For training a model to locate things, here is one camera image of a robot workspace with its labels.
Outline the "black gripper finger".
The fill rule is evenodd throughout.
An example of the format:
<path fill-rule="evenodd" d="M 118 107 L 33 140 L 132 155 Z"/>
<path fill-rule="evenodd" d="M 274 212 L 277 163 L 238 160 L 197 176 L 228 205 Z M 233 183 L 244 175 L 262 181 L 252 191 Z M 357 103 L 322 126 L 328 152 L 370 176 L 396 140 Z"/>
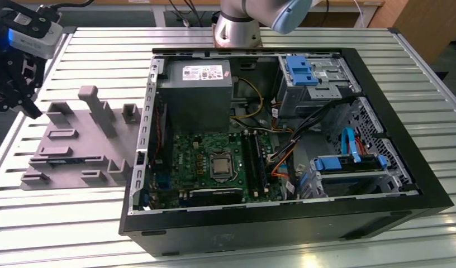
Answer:
<path fill-rule="evenodd" d="M 30 85 L 14 84 L 11 89 L 11 102 L 19 106 L 22 113 L 31 119 L 37 119 L 42 113 L 34 104 L 34 87 Z"/>

